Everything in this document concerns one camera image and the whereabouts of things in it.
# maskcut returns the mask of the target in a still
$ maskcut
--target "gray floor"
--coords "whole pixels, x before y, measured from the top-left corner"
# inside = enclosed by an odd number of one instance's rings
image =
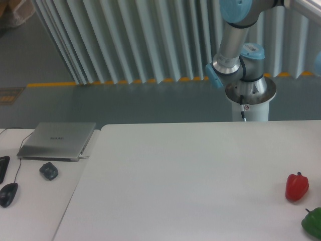
[[[0,37],[0,87],[72,81],[34,15]],[[275,78],[270,120],[321,119],[321,78]],[[230,103],[208,81],[161,84],[26,88],[13,105],[0,106],[0,128],[35,128],[39,122],[106,124],[229,122]]]
[[[0,33],[0,87],[69,81],[73,80],[36,14]]]

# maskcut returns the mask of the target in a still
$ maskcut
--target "black mouse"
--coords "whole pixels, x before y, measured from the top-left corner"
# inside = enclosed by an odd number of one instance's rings
[[[58,169],[52,164],[48,162],[44,164],[39,171],[47,178],[49,181],[55,179],[58,176]]]
[[[0,206],[8,207],[15,198],[18,183],[9,183],[0,190]]]

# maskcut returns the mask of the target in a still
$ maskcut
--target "yellow floor stripe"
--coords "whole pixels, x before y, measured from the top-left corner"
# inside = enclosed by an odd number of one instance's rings
[[[301,76],[312,76],[314,75],[313,73],[311,72],[303,72],[301,74]],[[264,74],[265,77],[268,77],[268,78],[272,78],[272,75],[271,74],[268,74],[268,73],[265,73]],[[282,72],[278,75],[278,77],[290,77],[291,75],[289,73],[286,73],[286,72]],[[195,77],[192,81],[200,81],[201,78],[200,77]],[[191,81],[189,78],[187,77],[182,77],[179,79],[179,81],[181,82],[186,82],[186,81]],[[174,82],[173,79],[171,78],[166,78],[163,80],[163,82],[165,83],[171,83],[171,82]],[[140,79],[136,79],[133,81],[133,83],[135,84],[142,84],[142,81]],[[149,79],[147,81],[147,83],[157,83],[157,81],[155,79]],[[99,81],[96,81],[92,84],[89,84],[89,85],[101,85],[102,83],[99,82]],[[106,81],[105,83],[103,84],[114,84],[114,82],[112,80],[109,80],[109,81]],[[126,80],[120,80],[117,84],[128,84],[128,82]],[[50,86],[75,86],[76,83],[75,82],[57,82],[57,83],[34,83],[34,84],[28,84],[27,87],[50,87]]]
[[[75,82],[57,82],[57,83],[36,83],[28,84],[27,87],[48,87],[48,86],[74,86]]]

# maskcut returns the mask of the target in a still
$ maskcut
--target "green bell pepper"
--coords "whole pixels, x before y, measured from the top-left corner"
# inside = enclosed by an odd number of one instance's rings
[[[302,227],[308,234],[321,240],[321,207],[313,211],[306,210],[308,214],[301,222]]]

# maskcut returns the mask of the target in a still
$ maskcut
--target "cable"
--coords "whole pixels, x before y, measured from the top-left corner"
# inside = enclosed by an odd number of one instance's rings
[[[22,144],[24,143],[25,139],[27,139],[29,136],[31,136],[32,133],[33,133],[33,132],[31,132],[27,137],[25,137],[25,138],[22,140],[21,145],[20,145],[20,148],[19,148],[19,151],[21,150]],[[19,167],[18,167],[18,170],[17,170],[16,176],[15,176],[14,182],[16,182],[17,175],[18,175],[18,172],[19,172],[20,167],[21,167],[21,158],[19,158],[19,159],[20,159],[20,165],[19,165]]]
[[[243,105],[243,99],[244,99],[244,96],[241,95],[241,98],[240,98],[241,115],[242,115],[244,122],[247,122],[246,117],[245,117],[245,109],[244,109],[244,105]]]
[[[1,134],[2,134],[3,132],[5,132],[6,130],[9,130],[9,129],[23,129],[23,128],[21,128],[21,127],[10,127],[10,128],[6,128],[6,129],[4,129],[4,130],[0,133],[0,136],[1,136]]]

